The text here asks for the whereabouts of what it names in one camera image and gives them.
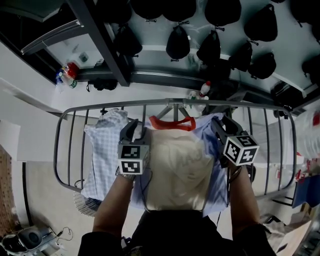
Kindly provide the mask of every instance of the drying rack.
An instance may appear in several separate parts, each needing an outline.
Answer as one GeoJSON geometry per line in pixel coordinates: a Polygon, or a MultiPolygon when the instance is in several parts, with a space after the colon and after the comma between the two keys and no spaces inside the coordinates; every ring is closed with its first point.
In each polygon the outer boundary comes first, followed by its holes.
{"type": "Polygon", "coordinates": [[[266,176],[265,176],[265,190],[264,195],[259,195],[257,199],[263,198],[273,198],[283,194],[286,190],[288,190],[293,183],[296,175],[296,165],[297,165],[297,139],[296,139],[296,127],[294,120],[289,111],[287,111],[283,107],[273,106],[273,105],[264,105],[264,104],[255,104],[255,103],[248,103],[248,102],[232,102],[232,101],[221,101],[221,100],[196,100],[196,99],[185,99],[185,98],[166,98],[166,99],[152,99],[152,100],[135,100],[135,101],[123,101],[123,102],[113,102],[113,103],[103,103],[103,104],[96,104],[96,105],[87,105],[87,106],[80,106],[80,107],[73,107],[67,109],[59,118],[56,134],[55,134],[55,145],[54,145],[54,156],[53,156],[53,169],[54,174],[57,181],[65,188],[73,190],[75,192],[81,193],[81,190],[84,187],[84,145],[86,134],[83,132],[82,135],[82,144],[81,144],[81,156],[80,156],[80,170],[79,170],[79,183],[78,185],[72,185],[70,182],[70,156],[71,156],[71,145],[73,139],[73,130],[74,130],[74,123],[75,123],[75,116],[76,112],[85,111],[85,119],[83,127],[87,124],[89,111],[91,110],[101,110],[100,112],[104,115],[107,111],[105,109],[111,108],[121,108],[122,110],[125,107],[136,107],[142,106],[143,113],[142,113],[142,127],[145,125],[146,121],[146,109],[148,106],[151,105],[164,105],[164,109],[157,115],[158,119],[164,117],[167,113],[173,110],[173,120],[178,121],[178,114],[181,112],[185,117],[188,117],[189,114],[186,111],[186,106],[188,105],[203,105],[205,107],[205,111],[209,114],[210,106],[223,106],[225,110],[229,110],[234,107],[241,107],[247,108],[248,117],[249,117],[249,127],[250,127],[250,134],[253,135],[253,128],[252,128],[252,118],[251,118],[251,108],[253,109],[263,109],[264,118],[265,118],[265,127],[266,127],[266,139],[267,139],[267,168],[266,168],[266,176]],[[292,176],[290,178],[289,183],[281,188],[282,182],[282,171],[283,171],[283,142],[282,142],[282,126],[281,126],[281,118],[278,115],[278,125],[279,125],[279,146],[280,146],[280,170],[279,170],[279,183],[277,191],[269,192],[268,193],[268,182],[269,182],[269,172],[270,172],[270,141],[269,141],[269,128],[268,128],[268,117],[267,117],[267,110],[273,110],[278,112],[284,112],[289,120],[291,121],[292,126],[292,145],[293,145],[293,163],[292,163],[292,176]],[[59,177],[59,173],[57,170],[57,162],[58,162],[58,146],[59,146],[59,137],[61,131],[61,123],[62,120],[66,117],[66,115],[72,114],[72,121],[71,121],[71,128],[70,128],[70,137],[69,137],[69,147],[68,147],[68,158],[67,158],[67,183],[63,182],[59,177]]]}

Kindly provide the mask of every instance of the white bottle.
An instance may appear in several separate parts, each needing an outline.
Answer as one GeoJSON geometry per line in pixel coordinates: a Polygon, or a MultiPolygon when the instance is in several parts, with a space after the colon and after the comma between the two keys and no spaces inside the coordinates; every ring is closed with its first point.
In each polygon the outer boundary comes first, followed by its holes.
{"type": "Polygon", "coordinates": [[[209,91],[210,91],[210,87],[211,86],[211,82],[210,81],[206,81],[202,87],[201,90],[199,92],[200,97],[204,97],[209,91]]]}
{"type": "Polygon", "coordinates": [[[297,152],[308,159],[320,157],[320,108],[299,115],[294,121],[297,152]]]}

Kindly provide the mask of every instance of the black beam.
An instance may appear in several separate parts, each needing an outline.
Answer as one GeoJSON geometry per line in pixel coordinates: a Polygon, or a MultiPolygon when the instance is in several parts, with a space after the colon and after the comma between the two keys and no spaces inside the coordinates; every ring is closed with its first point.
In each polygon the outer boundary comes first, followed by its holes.
{"type": "Polygon", "coordinates": [[[97,66],[93,68],[82,68],[76,76],[78,82],[87,82],[100,79],[116,79],[111,70],[106,66],[97,66]]]}
{"type": "Polygon", "coordinates": [[[83,25],[114,77],[121,86],[130,85],[130,69],[118,57],[105,24],[96,10],[93,0],[67,0],[74,15],[83,25]]]}
{"type": "Polygon", "coordinates": [[[40,36],[36,40],[29,43],[22,50],[22,54],[30,55],[52,46],[61,41],[87,34],[85,27],[81,26],[79,21],[73,20],[67,24],[59,26],[48,33],[40,36]]]}
{"type": "Polygon", "coordinates": [[[296,115],[299,115],[305,110],[303,109],[305,106],[314,103],[315,101],[320,100],[320,88],[315,89],[314,91],[310,92],[302,102],[300,102],[299,106],[295,107],[292,112],[296,115]]]}
{"type": "Polygon", "coordinates": [[[183,72],[137,70],[131,73],[131,82],[200,90],[206,80],[183,72]]]}

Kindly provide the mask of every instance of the metal bar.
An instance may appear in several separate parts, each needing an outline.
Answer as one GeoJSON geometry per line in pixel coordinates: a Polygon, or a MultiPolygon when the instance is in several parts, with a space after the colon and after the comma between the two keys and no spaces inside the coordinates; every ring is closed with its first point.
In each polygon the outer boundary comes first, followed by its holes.
{"type": "Polygon", "coordinates": [[[179,105],[178,104],[174,104],[173,105],[173,121],[178,121],[178,113],[179,113],[179,105]]]}
{"type": "Polygon", "coordinates": [[[289,183],[281,190],[271,192],[269,194],[259,195],[256,196],[257,200],[269,198],[272,199],[279,195],[282,195],[286,191],[290,189],[290,185],[293,183],[295,175],[296,175],[296,154],[297,154],[297,140],[296,140],[296,128],[294,125],[294,120],[292,115],[283,107],[274,106],[274,105],[264,105],[264,104],[254,104],[248,102],[231,102],[231,101],[220,101],[220,100],[188,100],[184,98],[167,98],[167,99],[155,99],[155,100],[137,100],[137,101],[125,101],[125,102],[114,102],[114,103],[104,103],[104,104],[97,104],[97,105],[90,105],[90,106],[81,106],[81,107],[73,107],[66,110],[59,118],[56,134],[55,134],[55,142],[54,142],[54,155],[53,155],[53,169],[54,175],[57,181],[65,188],[71,189],[76,192],[81,192],[80,188],[70,186],[61,181],[58,170],[57,170],[57,162],[58,162],[58,147],[59,147],[59,137],[60,137],[60,130],[61,130],[61,123],[65,116],[71,112],[76,111],[87,111],[87,110],[95,110],[95,109],[102,109],[102,108],[120,108],[120,107],[128,107],[128,106],[143,106],[143,105],[166,105],[164,110],[170,111],[173,107],[173,104],[179,104],[180,107],[185,106],[187,104],[193,105],[205,105],[208,104],[209,106],[223,106],[227,105],[230,107],[250,107],[250,108],[265,108],[270,110],[278,110],[283,111],[288,118],[290,119],[292,125],[292,140],[293,140],[293,172],[289,183]]]}
{"type": "Polygon", "coordinates": [[[173,86],[200,90],[206,80],[190,76],[188,72],[173,72],[161,70],[139,70],[131,72],[130,81],[138,84],[152,84],[160,86],[173,86]]]}
{"type": "Polygon", "coordinates": [[[186,109],[184,107],[179,107],[180,112],[183,114],[184,117],[190,117],[190,115],[188,114],[188,112],[186,111],[186,109]]]}
{"type": "Polygon", "coordinates": [[[78,82],[87,82],[100,79],[116,79],[107,66],[96,66],[92,68],[81,68],[76,76],[78,82]]]}
{"type": "Polygon", "coordinates": [[[287,115],[290,114],[285,108],[280,106],[273,106],[273,105],[264,105],[264,104],[255,104],[255,103],[248,103],[248,102],[232,102],[232,101],[223,101],[223,100],[204,100],[204,99],[186,99],[186,98],[164,98],[164,99],[147,99],[147,100],[133,100],[133,101],[122,101],[122,102],[113,102],[113,103],[102,103],[96,105],[87,105],[87,106],[77,106],[67,109],[62,115],[65,116],[72,111],[86,111],[87,109],[90,110],[97,110],[103,108],[120,108],[124,107],[134,107],[134,106],[142,106],[143,104],[146,105],[170,105],[170,104],[182,104],[182,105],[205,105],[208,104],[209,106],[223,106],[227,105],[230,107],[250,107],[254,109],[270,109],[270,110],[279,110],[285,112],[287,115]]]}
{"type": "Polygon", "coordinates": [[[93,0],[67,0],[76,18],[86,28],[89,36],[102,55],[107,66],[121,86],[130,85],[128,65],[118,57],[115,46],[107,32],[104,22],[99,18],[93,0]]]}
{"type": "Polygon", "coordinates": [[[279,123],[279,132],[280,132],[280,177],[279,177],[279,185],[278,190],[281,188],[281,181],[282,181],[282,162],[283,162],[283,145],[282,145],[282,129],[281,129],[281,120],[278,112],[278,123],[279,123]]]}
{"type": "Polygon", "coordinates": [[[72,133],[74,131],[74,124],[75,124],[75,116],[76,116],[76,111],[73,112],[72,116],[72,122],[71,122],[71,129],[70,129],[70,138],[69,138],[69,149],[68,149],[68,185],[70,186],[70,156],[71,156],[71,143],[72,143],[72,133]]]}
{"type": "Polygon", "coordinates": [[[274,201],[275,203],[281,204],[281,205],[292,207],[292,203],[282,202],[282,201],[275,200],[275,199],[273,199],[272,201],[274,201]]]}
{"type": "MultiPolygon", "coordinates": [[[[248,116],[249,116],[249,126],[250,126],[250,134],[253,136],[254,135],[254,131],[252,129],[252,118],[251,118],[251,110],[250,107],[247,108],[248,109],[248,116]]],[[[251,164],[251,175],[250,175],[250,181],[251,183],[254,182],[254,176],[252,175],[254,171],[254,164],[251,164]]]]}
{"type": "Polygon", "coordinates": [[[146,110],[147,110],[147,106],[146,106],[146,105],[143,105],[142,129],[145,127],[145,122],[146,122],[146,110]]]}
{"type": "MultiPolygon", "coordinates": [[[[86,126],[88,122],[88,115],[89,115],[89,109],[85,113],[85,119],[84,119],[84,126],[86,126]]],[[[82,145],[81,145],[81,173],[80,173],[80,182],[81,182],[81,189],[84,188],[84,152],[85,152],[85,140],[86,140],[86,133],[85,130],[83,130],[82,133],[82,145]]]]}
{"type": "Polygon", "coordinates": [[[268,192],[268,184],[269,184],[269,173],[270,173],[270,141],[269,141],[269,125],[268,125],[268,117],[267,111],[264,108],[264,120],[265,120],[265,130],[266,130],[266,146],[267,146],[267,166],[266,166],[266,180],[265,180],[265,190],[264,194],[266,195],[268,192]]]}
{"type": "Polygon", "coordinates": [[[85,27],[81,26],[79,21],[76,19],[40,36],[22,48],[21,53],[28,55],[34,54],[42,49],[47,48],[48,46],[52,46],[70,38],[85,35],[86,33],[87,30],[85,27]]]}
{"type": "Polygon", "coordinates": [[[164,108],[164,110],[162,110],[157,116],[156,118],[161,119],[163,118],[166,114],[168,114],[170,111],[172,110],[171,106],[166,106],[164,108]]]}

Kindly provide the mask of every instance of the red tag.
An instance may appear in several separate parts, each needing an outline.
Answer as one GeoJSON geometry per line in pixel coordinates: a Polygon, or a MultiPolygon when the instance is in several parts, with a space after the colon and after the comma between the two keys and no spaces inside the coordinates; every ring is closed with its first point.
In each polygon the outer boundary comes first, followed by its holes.
{"type": "Polygon", "coordinates": [[[313,115],[313,126],[317,126],[320,124],[320,112],[317,111],[313,115]]]}

